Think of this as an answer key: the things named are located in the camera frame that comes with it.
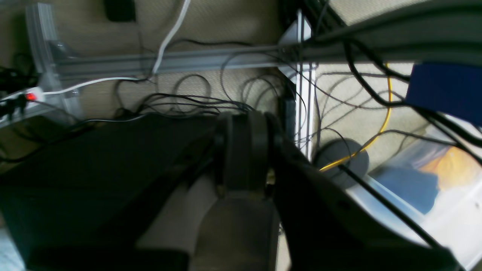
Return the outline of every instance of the black device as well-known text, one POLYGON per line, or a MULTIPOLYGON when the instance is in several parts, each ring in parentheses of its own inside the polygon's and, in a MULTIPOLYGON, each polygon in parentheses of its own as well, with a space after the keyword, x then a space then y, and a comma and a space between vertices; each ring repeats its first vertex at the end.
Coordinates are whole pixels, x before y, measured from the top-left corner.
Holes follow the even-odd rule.
POLYGON ((274 270, 280 221, 292 270, 459 268, 381 226, 260 112, 109 123, 4 174, 0 206, 33 271, 274 270))
POLYGON ((104 0, 104 9, 109 21, 135 22, 134 0, 104 0))

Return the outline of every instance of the floor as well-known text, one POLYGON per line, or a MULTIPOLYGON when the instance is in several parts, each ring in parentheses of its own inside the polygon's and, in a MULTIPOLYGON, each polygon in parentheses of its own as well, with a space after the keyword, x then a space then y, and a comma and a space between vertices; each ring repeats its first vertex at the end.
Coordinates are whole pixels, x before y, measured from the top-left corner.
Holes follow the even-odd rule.
MULTIPOLYGON (((333 0, 332 6, 338 10, 341 16, 349 24, 356 23, 376 14, 386 12, 413 2, 422 0, 333 0)), ((55 5, 55 17, 61 39, 72 49, 85 56, 116 55, 116 54, 137 54, 141 46, 156 50, 158 44, 164 38, 168 28, 172 25, 171 16, 179 9, 179 1, 152 1, 136 0, 138 22, 137 23, 112 23, 103 14, 102 2, 99 0, 44 0, 55 5), (139 42, 139 33, 142 37, 142 44, 139 42)), ((0 66, 7 66, 10 57, 16 51, 27 50, 26 40, 18 34, 19 25, 22 24, 21 12, 11 8, 10 11, 0 9, 0 66)), ((277 1, 276 0, 193 0, 186 19, 175 36, 176 38, 190 38, 201 41, 244 41, 255 44, 275 44, 282 34, 278 24, 277 1)), ((180 45, 176 50, 197 49, 196 46, 180 45)), ((392 64, 395 70, 410 73, 410 64, 392 64)), ((360 65, 361 71, 376 72, 371 65, 360 65)), ((317 74, 328 71, 348 71, 347 65, 320 65, 317 74)), ((273 73, 272 69, 244 69, 230 70, 226 72, 225 82, 230 95, 235 99, 241 98, 240 86, 242 82, 262 73, 273 73)), ((221 93, 219 84, 219 71, 207 71, 200 73, 205 76, 212 85, 212 95, 225 98, 221 93)), ((160 75, 158 90, 170 92, 185 74, 160 75)), ((322 89, 330 89, 343 76, 323 76, 318 86, 322 89)), ((377 91, 386 90, 388 83, 386 79, 369 79, 377 91)), ((399 94, 406 92, 406 85, 394 81, 394 91, 399 94)), ((81 101, 88 117, 111 117, 116 108, 117 102, 112 95, 113 83, 105 82, 89 86, 82 91, 81 101)), ((155 91, 156 86, 146 84, 124 84, 122 86, 122 97, 128 107, 133 106, 140 98, 155 91)), ((256 83, 248 98, 248 103, 254 104, 257 95, 266 89, 266 84, 256 83)), ((351 78, 339 84, 333 95, 346 100, 360 90, 358 82, 351 78)), ((200 94, 205 89, 198 81, 185 82, 180 93, 200 94)), ((361 92, 352 103, 360 103, 368 98, 368 94, 361 92)), ((321 107, 325 104, 323 95, 318 95, 318 102, 321 107)), ((328 100, 327 111, 338 103, 328 100)), ((366 106, 376 106, 369 102, 366 106)), ((259 103, 258 109, 275 111, 275 97, 264 96, 259 103)), ((350 110, 347 106, 338 106, 323 117, 323 124, 327 125, 350 110)), ((380 129, 386 115, 386 110, 363 110, 348 115, 343 120, 333 124, 331 128, 337 130, 344 137, 352 138, 364 143, 380 129)), ((394 109, 389 121, 388 128, 404 131, 414 130, 424 124, 424 121, 410 109, 394 109)), ((321 143, 336 138, 337 135, 324 131, 321 135, 321 143)), ((385 135, 380 138, 370 149, 371 169, 380 165, 391 157, 399 148, 403 137, 399 135, 385 135)), ((286 257, 286 247, 281 249, 279 256, 279 269, 284 270, 288 266, 289 259, 286 257)))

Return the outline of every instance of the clear plastic container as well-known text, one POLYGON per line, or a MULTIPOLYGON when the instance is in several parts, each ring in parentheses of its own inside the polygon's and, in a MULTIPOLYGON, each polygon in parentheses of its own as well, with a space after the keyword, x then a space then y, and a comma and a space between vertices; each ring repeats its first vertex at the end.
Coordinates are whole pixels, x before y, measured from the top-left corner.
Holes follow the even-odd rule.
MULTIPOLYGON (((446 140, 434 127, 427 136, 446 140)), ((449 247, 467 269, 482 258, 482 168, 465 152, 417 140, 365 179, 411 219, 449 247)), ((347 190, 386 227, 424 241, 360 186, 347 190)))

